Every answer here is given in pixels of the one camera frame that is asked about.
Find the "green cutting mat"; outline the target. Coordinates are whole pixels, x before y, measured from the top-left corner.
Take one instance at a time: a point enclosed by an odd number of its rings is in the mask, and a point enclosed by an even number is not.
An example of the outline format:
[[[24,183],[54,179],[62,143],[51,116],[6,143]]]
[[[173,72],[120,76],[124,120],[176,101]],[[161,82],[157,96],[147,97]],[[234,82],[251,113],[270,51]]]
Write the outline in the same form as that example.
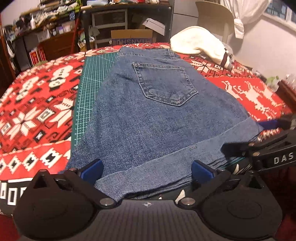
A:
[[[105,77],[118,55],[117,51],[87,57],[83,66],[75,100],[71,134],[71,150],[80,142],[90,121],[93,106]]]

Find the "blue denim jeans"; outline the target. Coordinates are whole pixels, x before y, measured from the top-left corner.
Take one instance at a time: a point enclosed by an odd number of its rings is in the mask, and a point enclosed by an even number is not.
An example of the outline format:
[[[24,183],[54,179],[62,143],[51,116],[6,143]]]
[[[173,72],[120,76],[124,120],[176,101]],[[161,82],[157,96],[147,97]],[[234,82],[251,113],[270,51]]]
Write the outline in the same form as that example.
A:
[[[172,50],[123,47],[67,168],[100,159],[95,188],[116,201],[147,198],[189,184],[195,160],[218,168],[223,144],[261,131],[236,98]]]

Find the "white knotted curtain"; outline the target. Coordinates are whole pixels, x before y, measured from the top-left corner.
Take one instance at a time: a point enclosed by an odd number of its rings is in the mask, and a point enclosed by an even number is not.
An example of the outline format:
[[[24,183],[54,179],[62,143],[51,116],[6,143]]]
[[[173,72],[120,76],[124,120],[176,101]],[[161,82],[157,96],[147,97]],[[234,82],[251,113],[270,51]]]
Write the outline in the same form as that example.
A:
[[[243,39],[245,25],[256,21],[266,10],[271,0],[221,0],[234,18],[234,35],[236,39]]]

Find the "wooden chair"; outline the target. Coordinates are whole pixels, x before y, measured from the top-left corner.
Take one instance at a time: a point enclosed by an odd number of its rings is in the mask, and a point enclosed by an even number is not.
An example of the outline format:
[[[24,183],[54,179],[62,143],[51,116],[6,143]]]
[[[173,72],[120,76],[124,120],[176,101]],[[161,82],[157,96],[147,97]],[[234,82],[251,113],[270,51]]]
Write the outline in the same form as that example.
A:
[[[197,25],[221,36],[222,42],[227,43],[228,36],[234,33],[234,18],[229,9],[210,1],[196,1],[195,4],[198,10]]]

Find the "white folded garment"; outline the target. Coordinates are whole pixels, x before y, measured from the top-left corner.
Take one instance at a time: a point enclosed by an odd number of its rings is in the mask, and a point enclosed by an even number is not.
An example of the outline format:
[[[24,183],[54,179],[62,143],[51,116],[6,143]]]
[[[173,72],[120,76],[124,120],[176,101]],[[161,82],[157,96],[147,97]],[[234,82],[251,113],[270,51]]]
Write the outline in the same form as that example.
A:
[[[233,55],[217,37],[203,27],[191,26],[181,30],[171,37],[170,45],[174,52],[205,54],[223,68],[231,70],[233,67]]]

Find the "black metal shelf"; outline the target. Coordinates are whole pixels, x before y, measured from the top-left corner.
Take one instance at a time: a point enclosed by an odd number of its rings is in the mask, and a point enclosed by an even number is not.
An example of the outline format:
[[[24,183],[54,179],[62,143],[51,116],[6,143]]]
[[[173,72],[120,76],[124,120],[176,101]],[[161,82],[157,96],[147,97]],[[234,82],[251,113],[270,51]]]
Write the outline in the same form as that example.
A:
[[[81,12],[87,50],[112,46],[112,30],[150,29],[152,43],[168,42],[171,37],[173,6],[170,4],[84,6]]]

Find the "brown cardboard box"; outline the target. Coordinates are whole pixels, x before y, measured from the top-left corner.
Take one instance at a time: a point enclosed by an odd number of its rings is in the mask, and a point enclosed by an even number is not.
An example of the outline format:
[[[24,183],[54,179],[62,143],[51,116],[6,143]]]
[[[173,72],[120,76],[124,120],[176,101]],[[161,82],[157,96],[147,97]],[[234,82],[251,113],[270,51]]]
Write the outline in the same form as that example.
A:
[[[127,29],[112,30],[112,45],[127,45],[138,43],[151,43],[153,39],[153,31],[150,29]]]

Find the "red patterned blanket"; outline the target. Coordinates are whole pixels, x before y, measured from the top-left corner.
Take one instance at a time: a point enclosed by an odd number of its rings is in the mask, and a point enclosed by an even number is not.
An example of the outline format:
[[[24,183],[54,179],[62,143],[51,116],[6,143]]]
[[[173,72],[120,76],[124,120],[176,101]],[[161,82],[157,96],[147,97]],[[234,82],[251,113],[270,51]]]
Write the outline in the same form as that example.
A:
[[[39,169],[63,170],[71,155],[78,85],[87,57],[119,46],[66,55],[17,76],[1,97],[1,214],[10,216]],[[226,70],[204,56],[181,55],[195,70],[234,96],[257,121],[290,108],[262,80],[238,62]]]

